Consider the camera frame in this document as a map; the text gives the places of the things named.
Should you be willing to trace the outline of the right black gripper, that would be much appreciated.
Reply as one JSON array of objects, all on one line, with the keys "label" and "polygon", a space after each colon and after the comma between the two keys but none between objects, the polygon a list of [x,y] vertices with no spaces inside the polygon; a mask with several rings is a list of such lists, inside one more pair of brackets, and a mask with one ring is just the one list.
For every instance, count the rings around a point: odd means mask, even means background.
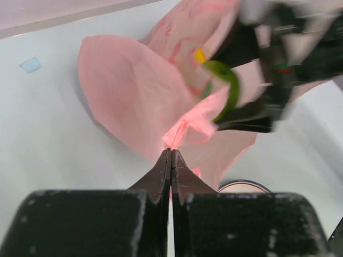
[{"label": "right black gripper", "polygon": [[229,67],[258,61],[267,84],[215,121],[218,131],[270,133],[298,86],[342,75],[342,1],[241,1],[210,60]]}]

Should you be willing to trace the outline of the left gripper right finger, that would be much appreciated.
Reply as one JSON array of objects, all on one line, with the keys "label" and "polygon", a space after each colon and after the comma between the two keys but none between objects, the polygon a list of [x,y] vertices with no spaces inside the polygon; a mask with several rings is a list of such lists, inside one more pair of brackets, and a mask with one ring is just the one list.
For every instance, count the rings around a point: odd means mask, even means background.
[{"label": "left gripper right finger", "polygon": [[316,212],[295,193],[217,193],[171,152],[176,256],[331,256]]}]

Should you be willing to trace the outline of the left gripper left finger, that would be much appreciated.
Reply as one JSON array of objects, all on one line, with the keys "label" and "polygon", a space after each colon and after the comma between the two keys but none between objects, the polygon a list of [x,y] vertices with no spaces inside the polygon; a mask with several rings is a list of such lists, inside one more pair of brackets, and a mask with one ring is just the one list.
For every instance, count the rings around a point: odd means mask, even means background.
[{"label": "left gripper left finger", "polygon": [[19,206],[1,256],[166,256],[172,153],[127,190],[42,190]]}]

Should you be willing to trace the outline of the green fake guava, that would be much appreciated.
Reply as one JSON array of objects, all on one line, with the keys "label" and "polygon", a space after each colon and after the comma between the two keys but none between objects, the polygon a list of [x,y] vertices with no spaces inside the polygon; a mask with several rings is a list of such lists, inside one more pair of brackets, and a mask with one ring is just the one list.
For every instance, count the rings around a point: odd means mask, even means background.
[{"label": "green fake guava", "polygon": [[230,67],[220,61],[205,61],[202,67],[206,68],[215,78],[223,81],[226,86],[229,86],[228,97],[225,107],[214,118],[214,122],[221,121],[226,114],[236,109],[240,97],[240,82],[236,73]]}]

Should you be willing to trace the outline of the round printed plate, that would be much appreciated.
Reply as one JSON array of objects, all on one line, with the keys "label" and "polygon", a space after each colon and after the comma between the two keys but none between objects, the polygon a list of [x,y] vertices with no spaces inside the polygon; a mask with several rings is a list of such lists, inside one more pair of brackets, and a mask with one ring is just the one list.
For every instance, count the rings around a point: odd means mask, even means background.
[{"label": "round printed plate", "polygon": [[264,185],[247,179],[226,182],[218,188],[219,193],[272,193]]}]

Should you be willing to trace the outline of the pink plastic bag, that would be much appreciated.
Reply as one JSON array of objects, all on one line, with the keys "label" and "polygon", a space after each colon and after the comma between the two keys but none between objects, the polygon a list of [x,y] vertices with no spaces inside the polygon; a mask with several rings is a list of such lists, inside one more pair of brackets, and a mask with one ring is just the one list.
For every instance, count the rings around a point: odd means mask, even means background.
[{"label": "pink plastic bag", "polygon": [[[167,148],[217,189],[225,171],[257,138],[256,132],[218,131],[214,118],[226,105],[229,86],[194,58],[206,61],[225,39],[239,1],[181,1],[142,40],[97,35],[83,39],[78,75],[95,120],[151,161]],[[266,87],[258,61],[232,69],[240,82],[236,107]],[[289,102],[316,86],[303,84]]]}]

